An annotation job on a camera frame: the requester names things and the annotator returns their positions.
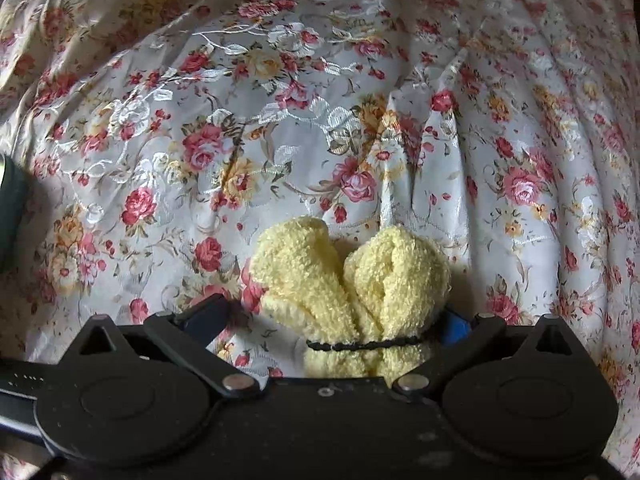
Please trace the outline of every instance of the floral bedsheet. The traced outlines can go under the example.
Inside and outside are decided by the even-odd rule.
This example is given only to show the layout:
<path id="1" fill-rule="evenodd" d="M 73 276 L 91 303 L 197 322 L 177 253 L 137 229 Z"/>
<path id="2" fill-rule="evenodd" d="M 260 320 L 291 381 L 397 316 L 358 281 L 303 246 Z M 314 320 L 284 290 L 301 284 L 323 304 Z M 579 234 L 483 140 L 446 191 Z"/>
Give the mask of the floral bedsheet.
<path id="1" fill-rule="evenodd" d="M 92 314 L 219 292 L 241 308 L 210 349 L 299 374 L 257 235 L 318 216 L 346 254 L 401 223 L 446 251 L 454 307 L 566 319 L 631 473 L 638 46 L 632 0 L 5 0 L 0 149 L 33 181 L 0 351 L 54 362 Z"/>

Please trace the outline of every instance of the circular disc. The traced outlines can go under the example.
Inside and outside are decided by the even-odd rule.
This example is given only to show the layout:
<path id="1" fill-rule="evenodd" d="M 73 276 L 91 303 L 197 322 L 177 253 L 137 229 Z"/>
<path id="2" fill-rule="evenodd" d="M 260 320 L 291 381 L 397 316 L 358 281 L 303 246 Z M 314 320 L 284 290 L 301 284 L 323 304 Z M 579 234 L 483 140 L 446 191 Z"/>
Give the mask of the circular disc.
<path id="1" fill-rule="evenodd" d="M 472 444 L 537 463 L 602 452 L 618 411 L 596 368 L 543 353 L 456 375 L 444 389 L 442 408 Z"/>
<path id="2" fill-rule="evenodd" d="M 175 365 L 99 354 L 65 369 L 38 394 L 36 423 L 62 455 L 126 466 L 162 456 L 203 425 L 209 393 Z"/>

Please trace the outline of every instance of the bolt head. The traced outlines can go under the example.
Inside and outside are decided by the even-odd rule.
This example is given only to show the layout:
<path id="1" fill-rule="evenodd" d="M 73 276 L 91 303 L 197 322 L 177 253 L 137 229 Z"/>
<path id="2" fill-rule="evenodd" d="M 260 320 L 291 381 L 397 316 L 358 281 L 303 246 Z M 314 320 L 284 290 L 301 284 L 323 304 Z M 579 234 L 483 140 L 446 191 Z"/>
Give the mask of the bolt head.
<path id="1" fill-rule="evenodd" d="M 407 374 L 398 379 L 398 386 L 405 392 L 415 392 L 429 386 L 429 380 L 424 375 Z"/>
<path id="2" fill-rule="evenodd" d="M 335 390 L 333 388 L 319 388 L 318 389 L 318 395 L 320 397 L 331 397 L 333 394 L 335 393 Z"/>
<path id="3" fill-rule="evenodd" d="M 255 379 L 246 374 L 231 374 L 222 379 L 222 385 L 230 392 L 246 390 L 255 384 Z"/>

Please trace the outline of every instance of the yellow towel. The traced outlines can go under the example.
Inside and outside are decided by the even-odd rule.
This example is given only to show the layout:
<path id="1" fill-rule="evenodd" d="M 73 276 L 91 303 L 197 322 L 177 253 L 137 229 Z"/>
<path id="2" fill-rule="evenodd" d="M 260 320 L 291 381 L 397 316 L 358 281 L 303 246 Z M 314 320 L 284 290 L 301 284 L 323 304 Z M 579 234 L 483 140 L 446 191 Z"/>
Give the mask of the yellow towel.
<path id="1" fill-rule="evenodd" d="M 262 311 L 307 340 L 366 343 L 417 336 L 449 292 L 447 259 L 431 241 L 387 227 L 340 258 L 326 224 L 303 216 L 258 238 L 250 270 L 268 291 Z M 383 376 L 388 383 L 431 354 L 427 343 L 305 353 L 309 377 Z"/>

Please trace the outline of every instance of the black object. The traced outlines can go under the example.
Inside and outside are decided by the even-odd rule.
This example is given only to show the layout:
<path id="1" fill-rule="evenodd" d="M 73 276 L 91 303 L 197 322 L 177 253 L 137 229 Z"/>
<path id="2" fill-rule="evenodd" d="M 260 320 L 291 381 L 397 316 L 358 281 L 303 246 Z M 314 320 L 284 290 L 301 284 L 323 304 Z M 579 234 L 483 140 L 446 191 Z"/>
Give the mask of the black object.
<path id="1" fill-rule="evenodd" d="M 0 269 L 8 265 L 28 188 L 26 174 L 8 155 L 0 153 Z"/>
<path id="2" fill-rule="evenodd" d="M 600 457 L 616 400 L 557 317 L 477 317 L 391 389 L 272 379 L 260 392 L 203 347 L 228 310 L 218 295 L 143 326 L 94 316 L 57 366 L 0 361 L 0 424 L 55 457 L 34 478 L 623 478 Z"/>
<path id="3" fill-rule="evenodd" d="M 322 352 L 344 352 L 356 350 L 376 350 L 377 348 L 391 348 L 392 346 L 417 345 L 426 339 L 426 333 L 411 337 L 396 337 L 385 339 L 384 341 L 369 341 L 367 343 L 321 343 L 318 341 L 307 341 L 306 345 L 312 350 Z"/>

